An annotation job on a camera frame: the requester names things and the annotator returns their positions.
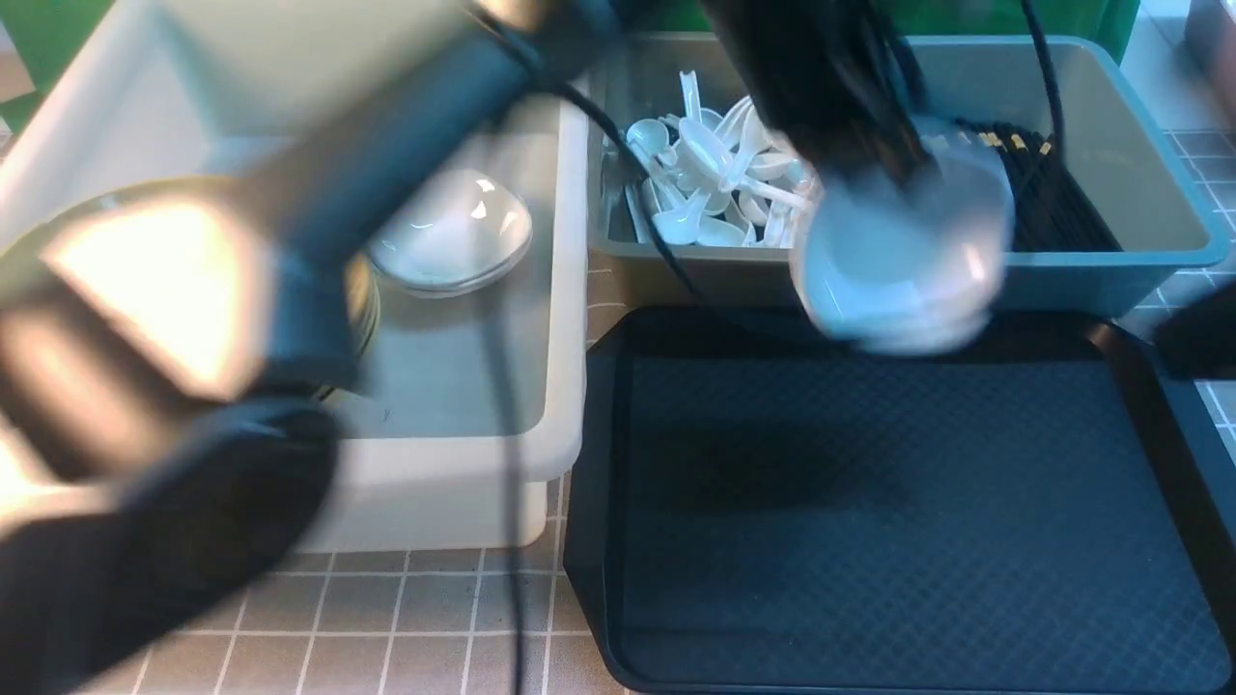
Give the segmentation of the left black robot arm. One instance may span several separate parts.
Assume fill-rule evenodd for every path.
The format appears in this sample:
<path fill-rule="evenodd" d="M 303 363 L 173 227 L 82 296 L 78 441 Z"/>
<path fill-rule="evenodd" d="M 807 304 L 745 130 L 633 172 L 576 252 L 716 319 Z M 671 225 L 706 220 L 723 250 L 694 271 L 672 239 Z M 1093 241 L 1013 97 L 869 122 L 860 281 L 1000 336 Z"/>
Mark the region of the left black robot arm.
<path fill-rule="evenodd" d="M 353 387 L 345 276 L 476 130 L 571 88 L 658 1 L 455 1 L 281 153 L 2 255 L 2 691 L 67 694 L 278 568 Z"/>

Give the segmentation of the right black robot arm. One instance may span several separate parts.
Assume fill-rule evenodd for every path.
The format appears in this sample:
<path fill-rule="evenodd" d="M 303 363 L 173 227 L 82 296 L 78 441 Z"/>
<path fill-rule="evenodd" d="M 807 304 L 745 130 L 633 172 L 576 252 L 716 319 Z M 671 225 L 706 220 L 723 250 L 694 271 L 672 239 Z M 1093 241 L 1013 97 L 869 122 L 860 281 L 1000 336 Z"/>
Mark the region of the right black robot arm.
<path fill-rule="evenodd" d="M 1192 381 L 1235 378 L 1235 283 L 1224 284 L 1161 322 L 1152 334 L 1168 373 Z"/>

